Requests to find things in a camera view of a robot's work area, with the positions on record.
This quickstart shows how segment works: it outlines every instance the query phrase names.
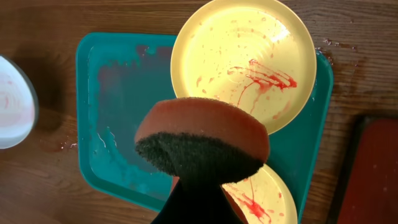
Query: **plastic tray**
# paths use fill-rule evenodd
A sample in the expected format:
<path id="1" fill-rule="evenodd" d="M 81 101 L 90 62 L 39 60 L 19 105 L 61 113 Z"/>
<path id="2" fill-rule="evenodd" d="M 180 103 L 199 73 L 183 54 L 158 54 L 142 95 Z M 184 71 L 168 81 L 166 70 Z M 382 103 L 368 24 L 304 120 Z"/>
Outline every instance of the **plastic tray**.
<path id="1" fill-rule="evenodd" d="M 134 135 L 152 106 L 174 98 L 170 56 L 176 36 L 88 34 L 76 53 L 79 163 L 95 189 L 159 211 L 172 178 L 134 152 Z M 272 134 L 267 164 L 290 189 L 301 220 L 333 87 L 317 54 L 317 80 L 302 112 Z"/>

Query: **red object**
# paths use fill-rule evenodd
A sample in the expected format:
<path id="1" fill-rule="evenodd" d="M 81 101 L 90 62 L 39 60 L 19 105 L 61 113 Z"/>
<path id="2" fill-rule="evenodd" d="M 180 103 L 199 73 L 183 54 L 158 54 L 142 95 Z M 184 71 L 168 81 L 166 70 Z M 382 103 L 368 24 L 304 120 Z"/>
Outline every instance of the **red object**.
<path id="1" fill-rule="evenodd" d="M 398 223 L 398 120 L 377 119 L 359 140 L 337 224 Z"/>

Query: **water spill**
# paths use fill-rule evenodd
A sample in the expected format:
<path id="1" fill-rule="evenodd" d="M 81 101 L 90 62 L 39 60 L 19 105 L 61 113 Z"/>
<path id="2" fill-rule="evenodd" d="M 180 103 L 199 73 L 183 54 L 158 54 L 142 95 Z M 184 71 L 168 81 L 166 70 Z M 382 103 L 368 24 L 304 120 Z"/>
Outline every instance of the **water spill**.
<path id="1" fill-rule="evenodd" d="M 165 73 L 161 69 L 170 67 L 172 48 L 158 47 L 154 54 L 148 54 L 148 48 L 145 45 L 137 46 L 139 60 L 133 60 L 129 65 L 114 62 L 111 66 L 100 68 L 96 130 L 100 139 L 100 132 L 112 130 L 111 135 L 118 139 L 117 144 L 113 144 L 128 164 L 134 164 L 145 172 L 157 172 L 155 167 L 134 151 L 133 139 L 154 102 L 163 100 L 157 92 L 165 88 L 165 83 L 170 83 L 170 78 L 157 74 Z"/>

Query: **red sauce splatter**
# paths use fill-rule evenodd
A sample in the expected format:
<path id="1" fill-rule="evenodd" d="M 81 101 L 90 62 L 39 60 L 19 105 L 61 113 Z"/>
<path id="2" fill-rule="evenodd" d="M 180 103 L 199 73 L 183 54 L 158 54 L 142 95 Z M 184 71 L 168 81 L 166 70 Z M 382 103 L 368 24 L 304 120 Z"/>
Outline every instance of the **red sauce splatter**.
<path id="1" fill-rule="evenodd" d="M 201 81 L 201 77 L 199 77 L 199 78 L 197 79 L 197 87 L 199 87 L 200 81 Z"/>
<path id="2" fill-rule="evenodd" d="M 244 204 L 249 209 L 250 213 L 255 215 L 261 223 L 263 223 L 263 222 L 261 221 L 260 218 L 264 218 L 264 216 L 266 216 L 269 219 L 268 224 L 271 224 L 272 223 L 271 217 L 257 202 L 254 201 L 253 184 L 251 182 L 250 177 L 249 177 L 249 180 L 250 180 L 250 186 L 251 186 L 251 190 L 252 190 L 252 198 L 249 198 L 248 196 L 246 196 L 245 193 L 241 194 L 243 199 L 238 198 L 234 193 L 229 192 L 229 194 L 231 194 L 239 202 Z M 239 191 L 236 187 L 233 187 L 231 185 L 230 185 L 230 187 L 237 192 Z"/>
<path id="3" fill-rule="evenodd" d="M 245 70 L 245 71 L 254 73 L 256 75 L 260 75 L 260 77 L 246 75 L 246 77 L 248 77 L 252 80 L 252 83 L 250 83 L 249 85 L 247 85 L 243 88 L 243 91 L 241 92 L 241 95 L 239 96 L 239 100 L 238 100 L 238 104 L 237 104 L 237 106 L 239 106 L 239 104 L 241 102 L 241 98 L 242 98 L 244 92 L 247 90 L 247 88 L 249 88 L 252 84 L 257 83 L 259 85 L 259 88 L 257 89 L 257 97 L 253 101 L 253 107 L 251 108 L 251 113 L 254 110 L 255 104 L 259 100 L 259 97 L 261 95 L 263 95 L 264 93 L 266 93 L 268 90 L 270 90 L 273 86 L 276 86 L 281 91 L 283 91 L 283 89 L 285 89 L 285 88 L 297 87 L 297 82 L 294 81 L 294 79 L 291 76 L 289 76 L 288 74 L 286 74 L 284 72 L 280 72 L 280 73 L 275 72 L 275 71 L 261 65 L 257 60 L 251 59 L 249 61 L 249 66 L 261 68 L 262 71 L 259 72 L 252 68 L 231 67 L 227 71 L 227 74 L 228 75 L 233 74 L 233 73 L 235 73 L 235 70 L 236 71 Z"/>

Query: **dark green scouring pad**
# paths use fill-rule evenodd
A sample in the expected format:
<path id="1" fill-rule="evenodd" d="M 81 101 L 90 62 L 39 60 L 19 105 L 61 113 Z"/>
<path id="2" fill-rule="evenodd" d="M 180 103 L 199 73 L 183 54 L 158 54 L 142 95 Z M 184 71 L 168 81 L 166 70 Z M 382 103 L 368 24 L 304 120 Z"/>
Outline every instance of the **dark green scouring pad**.
<path id="1" fill-rule="evenodd" d="M 187 133 L 152 134 L 137 143 L 136 151 L 160 171 L 192 187 L 238 182 L 264 164 L 220 139 Z"/>

